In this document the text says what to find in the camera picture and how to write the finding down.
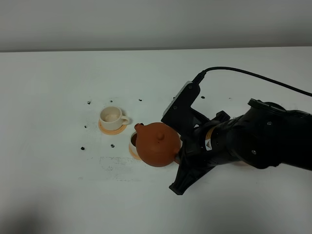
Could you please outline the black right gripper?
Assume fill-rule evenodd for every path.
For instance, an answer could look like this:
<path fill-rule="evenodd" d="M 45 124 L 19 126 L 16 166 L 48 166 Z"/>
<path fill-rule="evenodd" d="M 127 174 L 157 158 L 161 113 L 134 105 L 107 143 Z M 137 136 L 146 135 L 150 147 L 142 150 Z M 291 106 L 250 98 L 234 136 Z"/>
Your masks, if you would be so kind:
<path fill-rule="evenodd" d="M 226 132 L 230 116 L 220 111 L 208 119 L 198 111 L 190 111 L 183 118 L 179 131 L 182 147 L 179 151 L 179 167 L 175 181 L 169 188 L 176 195 L 183 195 L 200 178 L 217 165 L 231 162 L 226 146 Z"/>

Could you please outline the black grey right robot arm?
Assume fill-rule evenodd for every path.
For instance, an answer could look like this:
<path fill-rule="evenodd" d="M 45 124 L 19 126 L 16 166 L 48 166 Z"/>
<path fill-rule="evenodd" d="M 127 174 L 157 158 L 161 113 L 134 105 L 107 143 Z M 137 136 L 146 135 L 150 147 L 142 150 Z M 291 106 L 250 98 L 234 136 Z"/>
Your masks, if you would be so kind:
<path fill-rule="evenodd" d="M 232 162 L 257 169 L 287 164 L 311 170 L 311 114 L 255 99 L 249 106 L 236 118 L 221 111 L 207 119 L 190 107 L 175 107 L 166 113 L 163 122 L 182 140 L 178 172 L 170 185 L 175 194 L 184 194 L 214 167 Z"/>

